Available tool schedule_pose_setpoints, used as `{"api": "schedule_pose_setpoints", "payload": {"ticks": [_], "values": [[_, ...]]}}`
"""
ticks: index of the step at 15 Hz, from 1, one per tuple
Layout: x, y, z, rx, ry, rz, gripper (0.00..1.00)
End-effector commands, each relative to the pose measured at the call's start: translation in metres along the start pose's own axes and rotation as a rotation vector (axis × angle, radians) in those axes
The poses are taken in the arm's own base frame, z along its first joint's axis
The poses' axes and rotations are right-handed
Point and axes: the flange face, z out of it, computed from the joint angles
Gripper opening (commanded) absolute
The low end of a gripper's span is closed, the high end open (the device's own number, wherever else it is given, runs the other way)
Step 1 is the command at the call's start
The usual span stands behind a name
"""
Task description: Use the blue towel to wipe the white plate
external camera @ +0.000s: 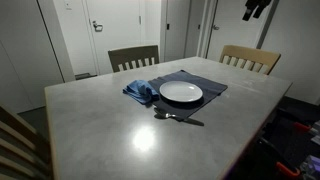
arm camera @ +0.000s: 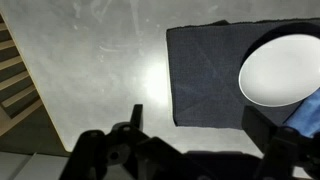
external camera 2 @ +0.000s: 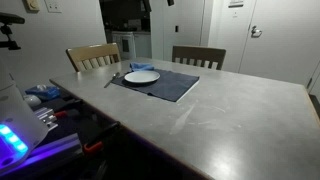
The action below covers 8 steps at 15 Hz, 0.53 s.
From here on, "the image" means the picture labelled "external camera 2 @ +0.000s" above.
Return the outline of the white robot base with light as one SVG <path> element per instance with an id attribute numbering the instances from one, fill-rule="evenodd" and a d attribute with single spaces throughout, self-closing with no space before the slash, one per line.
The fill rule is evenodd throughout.
<path id="1" fill-rule="evenodd" d="M 0 175 L 23 163 L 47 134 L 0 60 Z"/>

